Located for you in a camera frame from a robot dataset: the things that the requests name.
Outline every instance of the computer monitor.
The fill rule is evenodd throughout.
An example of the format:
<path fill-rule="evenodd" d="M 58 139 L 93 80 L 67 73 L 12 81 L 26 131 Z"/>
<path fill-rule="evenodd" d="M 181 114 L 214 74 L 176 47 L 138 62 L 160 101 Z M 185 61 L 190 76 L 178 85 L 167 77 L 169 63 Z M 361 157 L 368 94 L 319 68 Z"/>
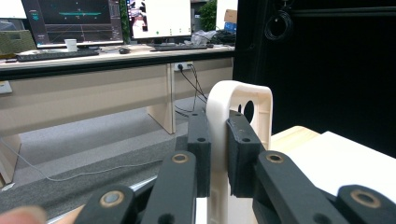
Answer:
<path fill-rule="evenodd" d="M 0 19 L 26 19 L 21 0 L 0 0 Z"/>
<path fill-rule="evenodd" d="M 132 40 L 191 36 L 191 0 L 126 0 Z"/>
<path fill-rule="evenodd" d="M 122 44 L 119 0 L 22 0 L 38 49 Z"/>

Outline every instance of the person's hand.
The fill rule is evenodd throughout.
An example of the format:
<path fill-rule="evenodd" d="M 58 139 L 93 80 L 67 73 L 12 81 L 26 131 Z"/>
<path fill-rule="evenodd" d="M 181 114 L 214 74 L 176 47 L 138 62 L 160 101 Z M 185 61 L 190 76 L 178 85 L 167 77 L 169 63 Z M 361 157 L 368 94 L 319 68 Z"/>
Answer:
<path fill-rule="evenodd" d="M 73 224 L 83 206 L 69 212 L 56 224 Z M 0 215 L 0 224 L 46 224 L 47 214 L 41 207 L 24 206 Z"/>
<path fill-rule="evenodd" d="M 0 215 L 0 224 L 45 224 L 46 212 L 37 206 L 15 208 Z"/>

